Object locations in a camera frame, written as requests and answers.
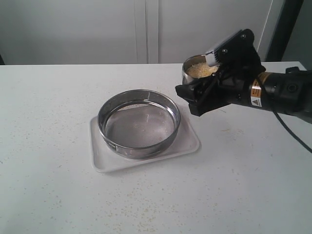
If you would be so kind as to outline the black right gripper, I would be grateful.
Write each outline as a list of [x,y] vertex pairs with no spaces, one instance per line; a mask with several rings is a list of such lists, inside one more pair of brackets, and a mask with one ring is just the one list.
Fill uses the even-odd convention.
[[256,49],[250,46],[230,63],[220,65],[216,73],[177,85],[175,91],[189,103],[190,112],[195,116],[229,104],[247,106],[250,104],[250,86],[264,71]]

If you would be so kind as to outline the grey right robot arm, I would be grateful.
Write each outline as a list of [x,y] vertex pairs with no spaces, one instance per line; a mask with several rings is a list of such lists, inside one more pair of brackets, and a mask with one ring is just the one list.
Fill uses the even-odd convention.
[[298,67],[284,73],[267,72],[253,46],[220,49],[219,68],[207,78],[176,86],[192,115],[236,104],[276,111],[312,121],[312,73]]

